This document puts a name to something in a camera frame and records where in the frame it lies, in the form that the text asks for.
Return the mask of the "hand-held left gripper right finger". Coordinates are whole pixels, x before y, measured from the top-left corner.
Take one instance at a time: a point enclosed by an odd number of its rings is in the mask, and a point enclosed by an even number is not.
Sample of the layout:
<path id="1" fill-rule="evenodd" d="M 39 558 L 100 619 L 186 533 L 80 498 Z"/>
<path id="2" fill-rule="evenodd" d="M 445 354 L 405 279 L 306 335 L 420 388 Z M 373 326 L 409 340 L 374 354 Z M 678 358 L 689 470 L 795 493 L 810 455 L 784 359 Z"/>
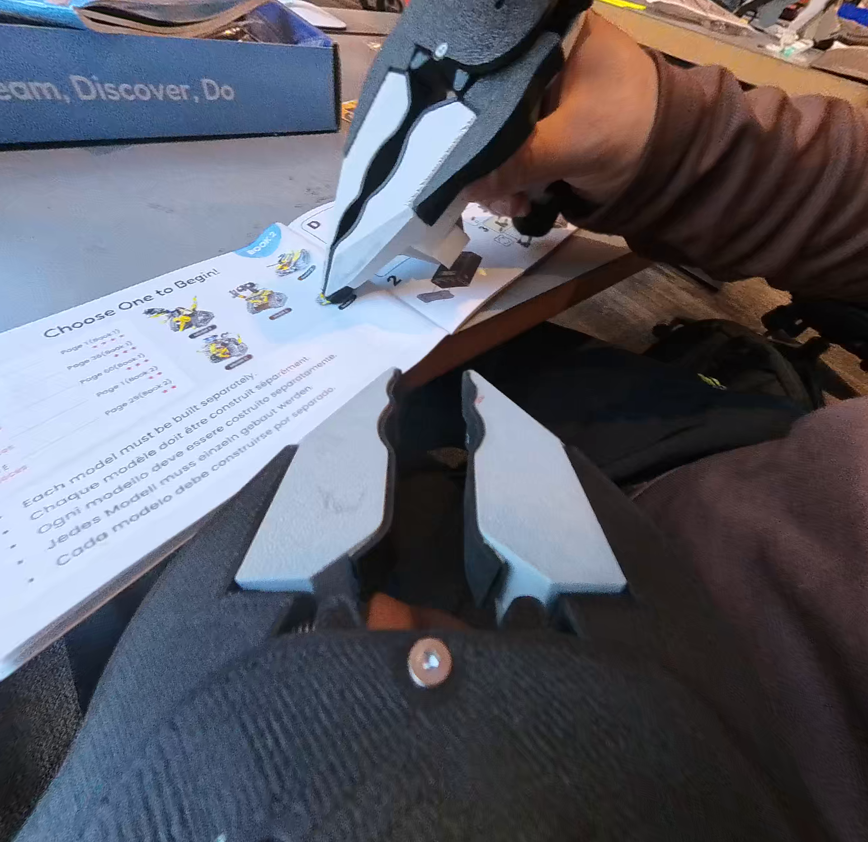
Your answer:
<path id="1" fill-rule="evenodd" d="M 464 569 L 475 603 L 503 624 L 515 601 L 617 596 L 623 574 L 565 445 L 474 370 L 466 428 Z"/>

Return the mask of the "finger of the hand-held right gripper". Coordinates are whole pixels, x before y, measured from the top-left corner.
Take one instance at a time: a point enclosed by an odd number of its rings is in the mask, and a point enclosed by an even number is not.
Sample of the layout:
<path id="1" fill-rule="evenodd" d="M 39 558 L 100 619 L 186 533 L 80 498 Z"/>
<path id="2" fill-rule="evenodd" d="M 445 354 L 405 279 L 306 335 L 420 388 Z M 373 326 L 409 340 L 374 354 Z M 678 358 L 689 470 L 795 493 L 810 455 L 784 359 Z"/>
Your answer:
<path id="1" fill-rule="evenodd" d="M 418 118 L 396 165 L 367 194 L 358 217 L 330 253 L 329 297 L 356 290 L 392 259 L 422 249 L 429 227 L 415 213 L 416 199 L 475 119 L 455 99 Z"/>
<path id="2" fill-rule="evenodd" d="M 338 246 L 348 234 L 356 218 L 353 206 L 363 203 L 365 177 L 377 154 L 398 131 L 409 109 L 409 87 L 406 73 L 390 70 L 385 74 L 365 114 L 361 104 L 354 114 L 355 136 L 348 142 L 340 170 L 336 197 L 332 208 L 332 236 L 327 257 L 323 294 L 344 290 L 353 275 L 343 273 L 339 265 Z"/>

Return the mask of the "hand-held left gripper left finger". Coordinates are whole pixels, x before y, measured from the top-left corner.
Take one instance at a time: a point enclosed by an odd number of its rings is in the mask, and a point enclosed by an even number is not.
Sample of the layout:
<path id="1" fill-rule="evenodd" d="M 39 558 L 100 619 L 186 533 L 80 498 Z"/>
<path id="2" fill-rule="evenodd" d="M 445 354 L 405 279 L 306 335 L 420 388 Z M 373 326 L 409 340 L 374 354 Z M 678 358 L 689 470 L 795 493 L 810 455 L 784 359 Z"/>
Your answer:
<path id="1" fill-rule="evenodd" d="M 358 593 L 355 562 L 392 523 L 399 377 L 384 371 L 301 441 L 236 572 L 241 589 Z"/>

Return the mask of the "robot kit instruction booklet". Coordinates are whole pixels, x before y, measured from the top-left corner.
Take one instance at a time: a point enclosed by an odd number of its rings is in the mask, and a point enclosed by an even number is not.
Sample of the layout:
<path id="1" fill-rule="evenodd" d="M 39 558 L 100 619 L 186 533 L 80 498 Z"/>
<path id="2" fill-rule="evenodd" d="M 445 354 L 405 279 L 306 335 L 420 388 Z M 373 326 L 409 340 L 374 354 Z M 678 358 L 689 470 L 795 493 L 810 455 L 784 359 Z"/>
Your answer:
<path id="1" fill-rule="evenodd" d="M 330 303 L 331 216 L 2 333 L 2 678 L 575 230 L 533 239 L 470 205 L 454 264 L 400 252 Z"/>
<path id="2" fill-rule="evenodd" d="M 175 38 L 207 38 L 272 0 L 1 0 L 2 23 Z"/>

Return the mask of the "blue cardboard kit box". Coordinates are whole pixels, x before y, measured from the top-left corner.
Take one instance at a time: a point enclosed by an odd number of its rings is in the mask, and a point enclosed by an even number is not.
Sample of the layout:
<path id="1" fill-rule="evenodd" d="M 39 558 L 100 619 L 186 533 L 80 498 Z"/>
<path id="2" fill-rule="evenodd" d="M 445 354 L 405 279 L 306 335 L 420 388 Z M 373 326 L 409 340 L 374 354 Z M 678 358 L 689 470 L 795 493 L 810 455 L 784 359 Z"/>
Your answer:
<path id="1" fill-rule="evenodd" d="M 277 0 L 207 38 L 1 25 L 2 146 L 334 132 L 336 43 Z"/>

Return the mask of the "person's right forearm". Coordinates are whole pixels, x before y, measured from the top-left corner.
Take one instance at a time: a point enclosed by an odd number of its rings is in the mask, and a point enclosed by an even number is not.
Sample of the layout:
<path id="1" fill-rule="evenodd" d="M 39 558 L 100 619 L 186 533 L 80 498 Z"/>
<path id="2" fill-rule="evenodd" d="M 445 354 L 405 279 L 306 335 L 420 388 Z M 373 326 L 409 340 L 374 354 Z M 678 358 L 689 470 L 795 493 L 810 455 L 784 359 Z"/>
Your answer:
<path id="1" fill-rule="evenodd" d="M 649 55 L 657 110 L 635 176 L 606 204 L 573 195 L 564 216 L 648 260 L 865 304 L 866 109 Z"/>

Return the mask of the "person's right hand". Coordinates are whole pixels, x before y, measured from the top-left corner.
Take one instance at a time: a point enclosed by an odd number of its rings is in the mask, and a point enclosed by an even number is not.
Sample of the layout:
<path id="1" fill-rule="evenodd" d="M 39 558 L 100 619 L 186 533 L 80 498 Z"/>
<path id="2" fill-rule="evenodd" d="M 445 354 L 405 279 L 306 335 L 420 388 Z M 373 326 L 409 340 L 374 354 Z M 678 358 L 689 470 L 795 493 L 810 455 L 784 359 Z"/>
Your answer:
<path id="1" fill-rule="evenodd" d="M 655 62 L 626 33 L 587 12 L 552 88 L 548 113 L 495 171 L 466 189 L 470 202 L 526 215 L 562 181 L 583 201 L 609 203 L 632 180 L 656 118 Z"/>

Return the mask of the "silver monitor stand base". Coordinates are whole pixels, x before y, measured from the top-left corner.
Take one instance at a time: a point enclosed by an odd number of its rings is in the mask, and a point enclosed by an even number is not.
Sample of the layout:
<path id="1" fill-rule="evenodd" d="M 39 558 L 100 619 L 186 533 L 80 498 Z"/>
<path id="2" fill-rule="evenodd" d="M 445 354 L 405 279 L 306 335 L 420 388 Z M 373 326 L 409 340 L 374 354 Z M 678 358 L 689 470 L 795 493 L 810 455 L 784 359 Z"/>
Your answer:
<path id="1" fill-rule="evenodd" d="M 346 31 L 347 23 L 309 0 L 277 0 L 306 23 L 326 32 Z"/>

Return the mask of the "long grey workbench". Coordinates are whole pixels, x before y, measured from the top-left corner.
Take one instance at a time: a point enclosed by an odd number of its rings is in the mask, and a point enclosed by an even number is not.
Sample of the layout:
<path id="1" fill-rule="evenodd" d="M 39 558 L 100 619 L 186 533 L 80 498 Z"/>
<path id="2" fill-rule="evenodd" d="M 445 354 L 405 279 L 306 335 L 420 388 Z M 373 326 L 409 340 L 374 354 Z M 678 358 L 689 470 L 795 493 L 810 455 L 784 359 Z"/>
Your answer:
<path id="1" fill-rule="evenodd" d="M 722 66 L 746 88 L 775 87 L 789 96 L 823 95 L 867 105 L 866 83 L 779 58 L 754 37 L 731 36 L 645 11 L 596 5 L 596 12 L 637 43 L 681 66 Z"/>

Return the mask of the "black office chair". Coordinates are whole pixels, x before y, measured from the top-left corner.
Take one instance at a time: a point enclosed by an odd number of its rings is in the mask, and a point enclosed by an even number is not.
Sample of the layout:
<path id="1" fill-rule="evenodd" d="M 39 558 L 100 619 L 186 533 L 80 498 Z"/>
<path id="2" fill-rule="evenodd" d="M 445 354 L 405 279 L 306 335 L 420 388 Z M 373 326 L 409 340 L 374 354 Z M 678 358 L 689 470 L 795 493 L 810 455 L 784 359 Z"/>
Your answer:
<path id="1" fill-rule="evenodd" d="M 838 345 L 859 359 L 867 371 L 867 306 L 815 298 L 793 298 L 761 318 L 766 332 L 796 339 L 807 330 L 818 335 L 799 347 L 800 356 L 819 360 L 832 345 Z"/>

